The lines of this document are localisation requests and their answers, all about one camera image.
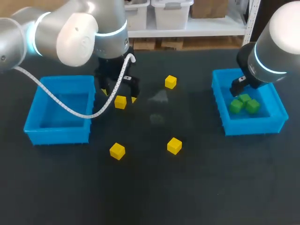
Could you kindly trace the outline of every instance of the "blue plastic bin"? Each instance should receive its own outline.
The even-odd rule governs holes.
[[[240,69],[222,69],[213,71],[212,89],[225,130],[225,135],[252,135],[279,133],[288,120],[286,110],[272,83],[258,89],[250,86],[243,92],[256,99],[261,107],[256,114],[242,110],[238,114],[229,112],[234,99],[229,88],[234,79],[243,76]]]
[[[69,108],[92,114],[96,93],[93,76],[49,76],[40,81]],[[72,115],[38,87],[24,132],[34,145],[88,143],[90,125],[91,120]]]

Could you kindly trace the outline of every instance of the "black table surface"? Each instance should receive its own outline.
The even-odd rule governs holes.
[[[23,126],[36,85],[17,71],[2,74],[0,224],[300,223],[300,77],[275,85],[289,114],[280,134],[226,137],[212,71],[237,68],[236,54],[137,53],[138,100],[94,119],[85,145],[32,146]],[[69,68],[36,58],[23,67],[37,77],[91,75],[96,62]],[[168,75],[178,78],[173,90],[164,88]],[[99,93],[94,110],[105,100]],[[166,150],[172,137],[183,142],[176,156]],[[121,161],[109,154],[115,142],[126,147]]]

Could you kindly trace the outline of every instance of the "white storage bin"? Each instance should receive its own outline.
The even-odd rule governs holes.
[[[125,4],[128,30],[145,30],[147,25],[147,7],[150,0],[132,0],[132,5]]]
[[[158,30],[183,30],[194,0],[151,0]]]

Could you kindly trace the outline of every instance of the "green cube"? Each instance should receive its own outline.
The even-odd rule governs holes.
[[[238,99],[243,103],[243,108],[245,108],[247,102],[251,100],[248,94],[239,95]]]
[[[258,112],[260,106],[261,106],[261,104],[259,104],[258,101],[256,101],[255,99],[252,99],[252,100],[247,102],[246,110],[250,114],[255,114],[255,113]]]
[[[241,101],[235,99],[230,103],[229,111],[231,111],[232,113],[237,114],[237,113],[240,112],[242,107],[243,107],[243,103]]]

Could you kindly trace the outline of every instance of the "yellow cube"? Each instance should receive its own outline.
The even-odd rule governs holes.
[[[176,139],[175,137],[168,143],[167,149],[169,152],[176,155],[182,148],[182,142]]]
[[[125,147],[115,143],[111,149],[109,150],[112,157],[114,157],[117,160],[120,160],[125,155]]]
[[[116,107],[117,109],[125,109],[126,103],[126,97],[118,95],[114,100],[114,107]]]
[[[165,87],[173,89],[176,86],[177,78],[171,75],[165,79]]]

